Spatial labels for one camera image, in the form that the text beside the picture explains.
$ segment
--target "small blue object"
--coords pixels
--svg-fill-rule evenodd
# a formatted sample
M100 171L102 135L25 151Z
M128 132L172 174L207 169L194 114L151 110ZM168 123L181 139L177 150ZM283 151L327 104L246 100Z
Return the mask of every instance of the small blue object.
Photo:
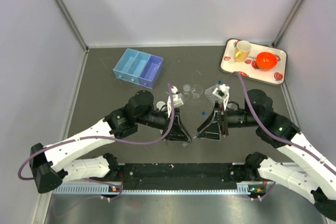
M152 89L163 68L163 58L126 49L113 69L118 79Z

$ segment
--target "metal pole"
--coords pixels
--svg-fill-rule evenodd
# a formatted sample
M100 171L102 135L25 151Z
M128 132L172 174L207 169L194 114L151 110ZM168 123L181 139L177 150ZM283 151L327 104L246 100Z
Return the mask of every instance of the metal pole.
M296 13L298 12L301 4L303 3L304 0L296 0L292 10L290 11L288 17L286 18L286 21L284 22L284 24L282 25L282 28L280 30L280 32L278 33L276 39L274 40L274 42L272 43L273 47L277 47L282 39L282 37L284 36L285 32L287 31L290 23L292 22L292 20L294 19Z
M55 0L55 2L57 3L60 11L63 14L63 17L65 18L65 20L67 21L70 29L72 30L74 36L77 38L78 42L80 43L80 45L82 46L84 51L87 51L89 49L89 47L86 45L82 35L80 34L75 22L73 21L73 19L71 18L71 15L68 11L68 9L66 8L63 0Z

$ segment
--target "yellow mug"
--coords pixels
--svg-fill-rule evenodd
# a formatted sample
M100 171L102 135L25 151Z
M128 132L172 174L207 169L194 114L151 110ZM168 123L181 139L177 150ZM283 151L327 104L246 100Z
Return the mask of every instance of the yellow mug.
M238 62L243 62L251 52L252 45L246 40L241 40L236 45L235 59Z

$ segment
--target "red bowl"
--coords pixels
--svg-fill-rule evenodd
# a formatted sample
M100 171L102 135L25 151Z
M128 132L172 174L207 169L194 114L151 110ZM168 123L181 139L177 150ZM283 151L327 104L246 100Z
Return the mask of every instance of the red bowl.
M262 70L272 69L277 63L277 57L271 52L261 52L257 55L257 66Z

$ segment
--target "purple compartment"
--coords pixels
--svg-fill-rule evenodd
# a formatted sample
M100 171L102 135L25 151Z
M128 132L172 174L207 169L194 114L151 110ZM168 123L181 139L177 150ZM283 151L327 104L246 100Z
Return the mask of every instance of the purple compartment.
M163 58L151 55L139 76L141 86L152 89L163 68Z

